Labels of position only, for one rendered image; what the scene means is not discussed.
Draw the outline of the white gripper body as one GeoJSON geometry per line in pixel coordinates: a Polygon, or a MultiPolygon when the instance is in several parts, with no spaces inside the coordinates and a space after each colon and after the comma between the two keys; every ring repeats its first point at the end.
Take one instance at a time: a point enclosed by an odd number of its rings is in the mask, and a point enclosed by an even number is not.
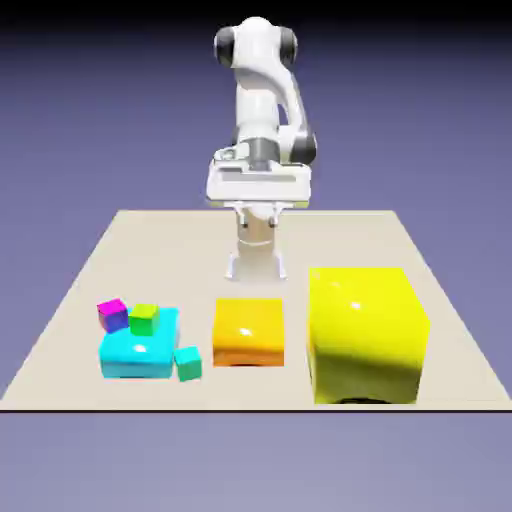
{"type": "Polygon", "coordinates": [[[246,160],[215,160],[209,164],[206,197],[213,203],[283,202],[308,203],[311,197],[311,168],[281,165],[255,171],[246,160]]]}

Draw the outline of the small green cube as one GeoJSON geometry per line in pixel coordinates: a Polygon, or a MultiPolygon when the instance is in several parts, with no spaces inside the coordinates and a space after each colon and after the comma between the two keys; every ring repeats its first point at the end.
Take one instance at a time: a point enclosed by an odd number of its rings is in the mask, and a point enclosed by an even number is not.
{"type": "Polygon", "coordinates": [[[156,304],[136,304],[128,319],[132,335],[153,336],[160,326],[160,308],[156,304]]]}

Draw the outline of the small teal cube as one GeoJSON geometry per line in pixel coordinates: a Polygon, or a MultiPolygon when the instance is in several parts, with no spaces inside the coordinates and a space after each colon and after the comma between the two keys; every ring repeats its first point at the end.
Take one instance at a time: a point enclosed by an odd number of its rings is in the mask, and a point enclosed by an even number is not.
{"type": "Polygon", "coordinates": [[[197,346],[177,349],[174,360],[181,382],[199,379],[202,376],[202,359],[197,346]]]}

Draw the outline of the small magenta cube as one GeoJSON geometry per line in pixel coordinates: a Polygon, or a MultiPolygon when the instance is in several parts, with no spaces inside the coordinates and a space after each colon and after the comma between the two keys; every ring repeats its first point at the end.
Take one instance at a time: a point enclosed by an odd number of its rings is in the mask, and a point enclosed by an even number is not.
{"type": "Polygon", "coordinates": [[[106,333],[114,333],[129,327],[127,307],[119,298],[98,304],[97,312],[100,324],[106,333]]]}

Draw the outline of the large orange box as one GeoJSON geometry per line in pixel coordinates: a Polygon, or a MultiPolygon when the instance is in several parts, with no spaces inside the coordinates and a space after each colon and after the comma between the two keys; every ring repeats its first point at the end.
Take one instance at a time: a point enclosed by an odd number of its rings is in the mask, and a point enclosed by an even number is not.
{"type": "Polygon", "coordinates": [[[282,367],[283,302],[276,298],[220,298],[212,330],[213,365],[282,367]]]}

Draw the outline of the large yellow box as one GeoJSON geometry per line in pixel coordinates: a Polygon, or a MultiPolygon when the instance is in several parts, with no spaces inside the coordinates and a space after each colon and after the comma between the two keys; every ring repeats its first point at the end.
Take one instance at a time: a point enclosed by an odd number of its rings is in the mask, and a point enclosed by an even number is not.
{"type": "Polygon", "coordinates": [[[309,270],[315,403],[414,403],[429,334],[429,317],[402,268],[309,270]]]}

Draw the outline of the large cyan box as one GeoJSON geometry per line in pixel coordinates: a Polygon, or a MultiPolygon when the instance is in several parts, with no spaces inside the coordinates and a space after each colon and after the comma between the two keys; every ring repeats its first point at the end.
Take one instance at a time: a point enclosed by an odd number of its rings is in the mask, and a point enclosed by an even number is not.
{"type": "Polygon", "coordinates": [[[168,379],[180,337],[180,312],[160,310],[160,326],[151,336],[137,336],[129,328],[105,333],[98,357],[104,378],[168,379]]]}

